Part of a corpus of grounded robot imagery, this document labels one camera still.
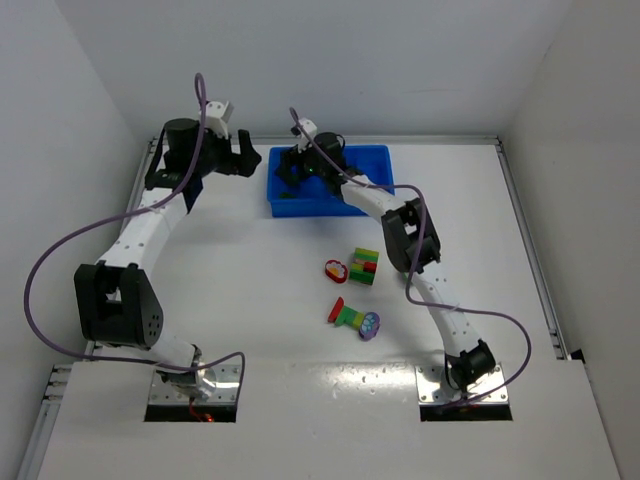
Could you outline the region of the red green lego piece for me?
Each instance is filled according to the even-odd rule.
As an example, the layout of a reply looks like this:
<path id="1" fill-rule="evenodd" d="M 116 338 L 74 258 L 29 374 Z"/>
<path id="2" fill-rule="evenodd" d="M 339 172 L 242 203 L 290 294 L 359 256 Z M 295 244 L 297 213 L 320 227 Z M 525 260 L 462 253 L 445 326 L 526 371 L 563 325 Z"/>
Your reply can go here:
<path id="1" fill-rule="evenodd" d="M 359 330 L 363 324 L 365 314 L 346 305 L 344 299 L 339 297 L 327 317 L 327 322 L 334 326 L 347 325 Z"/>

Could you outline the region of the purple paw lego brick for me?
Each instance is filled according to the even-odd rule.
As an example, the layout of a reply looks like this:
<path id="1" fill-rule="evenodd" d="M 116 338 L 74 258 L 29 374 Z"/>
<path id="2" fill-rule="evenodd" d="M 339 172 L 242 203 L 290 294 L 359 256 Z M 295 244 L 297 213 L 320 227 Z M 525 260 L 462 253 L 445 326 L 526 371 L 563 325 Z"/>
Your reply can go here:
<path id="1" fill-rule="evenodd" d="M 365 313 L 358 330 L 360 338 L 364 341 L 375 338 L 380 328 L 380 322 L 380 316 L 377 313 Z"/>

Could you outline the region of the large lego block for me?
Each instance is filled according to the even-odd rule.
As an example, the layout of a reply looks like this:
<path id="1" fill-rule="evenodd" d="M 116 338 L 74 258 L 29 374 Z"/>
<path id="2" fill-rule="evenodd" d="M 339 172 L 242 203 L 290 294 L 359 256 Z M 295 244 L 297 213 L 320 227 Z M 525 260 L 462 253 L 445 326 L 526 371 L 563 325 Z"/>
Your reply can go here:
<path id="1" fill-rule="evenodd" d="M 348 279 L 353 282 L 371 286 L 375 280 L 378 261 L 378 251 L 360 247 L 356 248 L 349 267 Z"/>

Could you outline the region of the red flower lego brick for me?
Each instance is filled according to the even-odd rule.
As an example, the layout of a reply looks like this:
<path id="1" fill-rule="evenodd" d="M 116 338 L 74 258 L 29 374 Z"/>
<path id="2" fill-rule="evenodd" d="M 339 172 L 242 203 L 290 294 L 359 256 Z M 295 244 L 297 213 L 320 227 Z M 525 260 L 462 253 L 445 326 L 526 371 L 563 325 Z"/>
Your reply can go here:
<path id="1" fill-rule="evenodd" d="M 342 284 L 347 281 L 349 276 L 348 268 L 342 262 L 331 259 L 324 265 L 325 275 L 337 284 Z"/>

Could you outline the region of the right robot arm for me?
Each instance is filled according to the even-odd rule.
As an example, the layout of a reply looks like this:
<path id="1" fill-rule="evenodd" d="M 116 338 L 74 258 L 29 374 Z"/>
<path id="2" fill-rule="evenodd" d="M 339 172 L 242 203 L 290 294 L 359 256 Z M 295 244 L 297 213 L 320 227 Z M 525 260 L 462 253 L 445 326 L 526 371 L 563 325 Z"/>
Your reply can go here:
<path id="1" fill-rule="evenodd" d="M 378 185 L 344 157 L 344 141 L 333 132 L 314 136 L 292 129 L 297 144 L 281 155 L 276 175 L 297 186 L 319 178 L 331 195 L 376 220 L 383 232 L 387 257 L 406 276 L 427 304 L 445 352 L 445 379 L 452 389 L 467 395 L 468 387 L 496 366 L 488 344 L 470 326 L 455 295 L 446 285 L 441 267 L 441 242 L 421 193 L 402 200 Z"/>

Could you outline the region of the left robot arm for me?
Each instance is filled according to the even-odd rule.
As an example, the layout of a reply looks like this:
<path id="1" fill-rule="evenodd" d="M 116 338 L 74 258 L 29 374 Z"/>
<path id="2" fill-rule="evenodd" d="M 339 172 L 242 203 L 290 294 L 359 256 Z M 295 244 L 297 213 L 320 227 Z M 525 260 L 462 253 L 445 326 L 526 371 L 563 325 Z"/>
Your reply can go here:
<path id="1" fill-rule="evenodd" d="M 211 173 L 251 176 L 261 161 L 248 131 L 230 139 L 193 119 L 165 123 L 144 177 L 144 190 L 116 242 L 93 264 L 80 265 L 74 286 L 83 336 L 149 360 L 161 379 L 191 397 L 204 398 L 208 368 L 201 350 L 171 334 L 150 276 L 171 232 L 186 217 Z"/>

